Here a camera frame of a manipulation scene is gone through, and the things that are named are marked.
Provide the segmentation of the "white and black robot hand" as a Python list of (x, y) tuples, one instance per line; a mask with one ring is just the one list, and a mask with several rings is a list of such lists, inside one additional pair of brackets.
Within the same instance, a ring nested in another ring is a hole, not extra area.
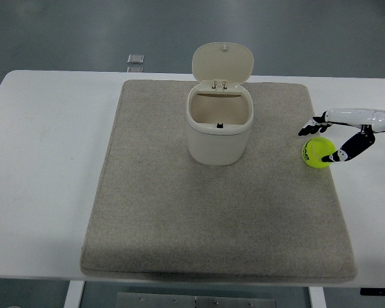
[(322, 162), (344, 162), (360, 155), (375, 143), (375, 135), (385, 132), (385, 111), (356, 108), (335, 108), (312, 117), (298, 132), (299, 136), (323, 133), (338, 124), (359, 129), (340, 149), (325, 155)]

